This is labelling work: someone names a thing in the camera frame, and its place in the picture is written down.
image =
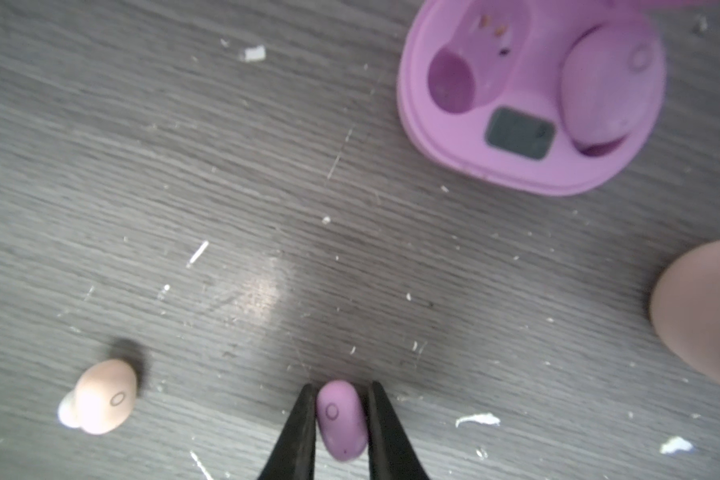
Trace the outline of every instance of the pink earbud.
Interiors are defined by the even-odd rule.
[[[326,449],[340,462],[354,460],[368,444],[360,395],[344,380],[328,382],[318,392],[317,424]]]
[[[648,24],[599,27],[570,51],[560,80],[560,106],[580,150],[627,136],[648,113],[664,82],[662,50]]]

